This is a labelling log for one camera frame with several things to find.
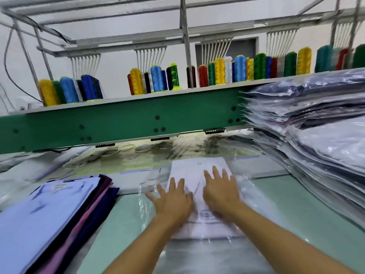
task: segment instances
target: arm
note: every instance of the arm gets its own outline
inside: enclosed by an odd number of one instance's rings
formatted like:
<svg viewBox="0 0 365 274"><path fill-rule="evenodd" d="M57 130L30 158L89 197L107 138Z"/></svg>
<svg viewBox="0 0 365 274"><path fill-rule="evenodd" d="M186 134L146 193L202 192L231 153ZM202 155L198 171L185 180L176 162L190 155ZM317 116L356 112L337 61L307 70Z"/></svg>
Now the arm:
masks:
<svg viewBox="0 0 365 274"><path fill-rule="evenodd" d="M147 228L121 253L103 274L150 274L171 236L185 223L193 211L192 193L185 195L184 179L176 188L171 178L168 193L157 185L160 198L146 193L156 209L156 216Z"/></svg>
<svg viewBox="0 0 365 274"><path fill-rule="evenodd" d="M237 183L222 177L213 167L214 178L204 172L207 184L203 197L209 208L234 222L264 255L278 274L355 274L291 232L281 228L240 201Z"/></svg>

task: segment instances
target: hand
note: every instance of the hand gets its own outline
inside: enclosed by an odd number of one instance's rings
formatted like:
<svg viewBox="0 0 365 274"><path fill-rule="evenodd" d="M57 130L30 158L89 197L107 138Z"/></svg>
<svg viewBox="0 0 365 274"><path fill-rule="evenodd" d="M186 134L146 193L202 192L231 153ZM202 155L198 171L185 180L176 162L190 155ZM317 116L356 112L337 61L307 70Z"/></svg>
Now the hand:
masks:
<svg viewBox="0 0 365 274"><path fill-rule="evenodd" d="M185 223L194 209L193 193L185 194L185 180L181 179L177 185L175 179L171 178L169 191L166 193L161 184L157 184L160 198L155 197L152 193L146 193L146 197L153 202L156 215L163 218L164 221L171 221L175 230Z"/></svg>
<svg viewBox="0 0 365 274"><path fill-rule="evenodd" d="M221 177L215 166L213 166L213 176L214 179L204 170L206 179L206 186L203 189L204 201L212 211L229 219L230 209L237 207L240 202L236 179L234 176L229 179L225 169Z"/></svg>

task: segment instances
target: fabric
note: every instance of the fabric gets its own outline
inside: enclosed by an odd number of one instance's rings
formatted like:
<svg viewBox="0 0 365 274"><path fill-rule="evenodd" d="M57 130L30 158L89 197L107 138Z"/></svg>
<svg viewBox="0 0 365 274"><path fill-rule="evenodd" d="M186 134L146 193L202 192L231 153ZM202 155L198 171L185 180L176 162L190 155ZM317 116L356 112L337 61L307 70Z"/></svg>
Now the fabric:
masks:
<svg viewBox="0 0 365 274"><path fill-rule="evenodd" d="M100 200L103 198L108 188L105 188L104 191L99 195L99 197L92 203L89 209L84 213L81 217L80 221L76 224L76 226L72 229L70 235L66 239L66 242L62 245L60 249L53 255L51 260L38 271L40 274L53 274L56 272L57 268L60 266L64 255L66 254L68 248L71 246L80 230L82 229L85 221L88 219L89 215L94 211L95 207L99 204Z"/></svg>
<svg viewBox="0 0 365 274"><path fill-rule="evenodd" d="M34 273L40 267L42 267L50 258L52 255L64 244L67 237L70 235L71 230L75 227L75 225L80 221L80 218L83 216L89 205L92 203L92 201L95 199L97 194L100 192L100 187L104 184L110 184L111 178L99 175L99 177L96 177L99 179L98 185L95 187L95 189L90 193L89 197L84 201L84 203L81 205L79 210L75 213L75 215L71 218L71 220L66 224L66 226L63 228L63 230L57 235L57 237L52 241L51 244L49 244L48 248L39 256L39 258L31 265L31 267L27 270L27 274ZM74 181L78 181L79 179L75 180L62 180L62 181L56 181L56 182L63 182L63 183L70 183Z"/></svg>
<svg viewBox="0 0 365 274"><path fill-rule="evenodd" d="M55 274L62 274L66 270L81 247L89 240L105 219L107 219L110 211L115 205L118 191L119 188L109 188L107 190L100 203L90 214L80 233L71 244Z"/></svg>
<svg viewBox="0 0 365 274"><path fill-rule="evenodd" d="M100 178L45 183L0 214L0 266L23 274L48 248L97 187Z"/></svg>
<svg viewBox="0 0 365 274"><path fill-rule="evenodd" d="M176 160L172 162L171 177L175 178L176 183L181 178L185 179L186 193L193 193L193 200L197 213L192 213L180 230L173 235L174 239L213 239L235 237L243 235L242 232L233 224L224 223L213 212L211 212L203 199L203 188L206 185L204 170L207 170L213 177L212 167L216 166L220 175L222 170L227 171L228 176L231 176L226 161L222 157L216 158L196 158Z"/></svg>

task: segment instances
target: forearm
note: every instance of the forearm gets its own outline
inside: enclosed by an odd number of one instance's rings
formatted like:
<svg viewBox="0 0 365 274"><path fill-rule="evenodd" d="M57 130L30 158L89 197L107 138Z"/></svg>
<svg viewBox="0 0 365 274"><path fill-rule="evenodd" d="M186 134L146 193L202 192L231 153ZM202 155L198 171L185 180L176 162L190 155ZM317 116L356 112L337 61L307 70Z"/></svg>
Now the forearm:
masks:
<svg viewBox="0 0 365 274"><path fill-rule="evenodd" d="M172 236L173 223L156 216L103 274L150 274Z"/></svg>
<svg viewBox="0 0 365 274"><path fill-rule="evenodd" d="M278 274L355 273L243 202L230 209L228 217L248 236Z"/></svg>

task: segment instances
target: person's left hand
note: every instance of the person's left hand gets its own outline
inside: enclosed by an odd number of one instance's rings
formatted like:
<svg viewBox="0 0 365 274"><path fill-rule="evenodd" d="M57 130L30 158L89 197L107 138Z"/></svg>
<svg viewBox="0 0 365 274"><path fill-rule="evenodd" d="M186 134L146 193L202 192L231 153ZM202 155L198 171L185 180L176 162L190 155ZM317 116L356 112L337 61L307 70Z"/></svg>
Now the person's left hand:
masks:
<svg viewBox="0 0 365 274"><path fill-rule="evenodd" d="M184 192L185 180L181 179L176 183L175 179L171 178L169 191L166 193L161 184L157 184L157 189L160 198L157 198L152 193L146 193L146 197L150 199L156 209L156 215L166 221L171 221L174 229L178 229L188 219L190 213L194 209L193 193Z"/></svg>

